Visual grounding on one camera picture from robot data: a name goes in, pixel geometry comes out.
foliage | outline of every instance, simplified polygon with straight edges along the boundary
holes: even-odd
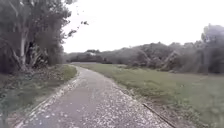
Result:
[[[73,34],[62,31],[71,12],[61,0],[1,0],[0,15],[0,72],[61,61],[63,39]]]
[[[102,59],[81,57],[72,61],[126,64],[129,66],[148,67],[162,71],[224,73],[224,27],[209,25],[204,28],[202,40],[184,45],[160,42],[132,48],[122,48],[97,54]]]
[[[84,53],[70,53],[66,55],[67,62],[99,62],[105,61],[100,55],[99,50],[90,49]]]

paved path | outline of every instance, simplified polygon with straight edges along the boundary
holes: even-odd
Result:
[[[112,80],[77,69],[76,80],[37,107],[16,128],[170,128],[118,90]]]

white tree trunk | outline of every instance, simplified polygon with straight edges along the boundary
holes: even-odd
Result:
[[[22,36],[21,38],[21,50],[20,50],[20,64],[21,70],[26,70],[26,54],[25,54],[25,46],[26,46],[26,36]]]

green lawn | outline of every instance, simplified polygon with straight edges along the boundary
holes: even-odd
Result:
[[[224,127],[224,76],[173,74],[94,63],[76,65],[100,72],[144,97],[172,106],[196,124],[202,121],[208,127]]]
[[[36,70],[33,74],[0,74],[0,112],[4,119],[14,112],[25,114],[24,109],[45,100],[76,73],[74,66],[57,65]]]

overcast sky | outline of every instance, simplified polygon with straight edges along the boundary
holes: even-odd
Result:
[[[82,20],[90,25],[65,40],[64,49],[104,51],[159,41],[196,41],[209,23],[224,25],[223,5],[222,0],[79,0],[69,6],[73,15],[64,30],[75,29]]]

